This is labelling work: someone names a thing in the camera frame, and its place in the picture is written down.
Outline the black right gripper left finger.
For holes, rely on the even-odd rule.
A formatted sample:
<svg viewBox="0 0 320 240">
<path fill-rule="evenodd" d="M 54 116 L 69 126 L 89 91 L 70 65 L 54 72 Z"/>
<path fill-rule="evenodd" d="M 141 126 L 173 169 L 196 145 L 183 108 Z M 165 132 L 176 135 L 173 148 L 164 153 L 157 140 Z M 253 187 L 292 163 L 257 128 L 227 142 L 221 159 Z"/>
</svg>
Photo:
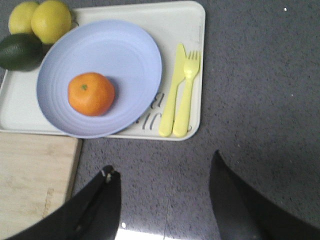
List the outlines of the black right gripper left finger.
<svg viewBox="0 0 320 240">
<path fill-rule="evenodd" d="M 11 239 L 114 240 L 121 204 L 121 175 L 107 165 L 60 208 Z"/>
</svg>

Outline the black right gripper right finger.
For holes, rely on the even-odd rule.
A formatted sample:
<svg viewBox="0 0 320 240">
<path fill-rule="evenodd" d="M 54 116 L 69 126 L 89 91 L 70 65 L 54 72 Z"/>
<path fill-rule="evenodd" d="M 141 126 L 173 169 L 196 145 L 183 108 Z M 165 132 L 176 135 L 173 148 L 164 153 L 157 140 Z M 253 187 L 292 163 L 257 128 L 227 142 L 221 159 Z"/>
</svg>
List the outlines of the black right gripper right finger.
<svg viewBox="0 0 320 240">
<path fill-rule="evenodd" d="M 209 193 L 223 240 L 318 240 L 320 230 L 269 201 L 213 154 Z"/>
</svg>

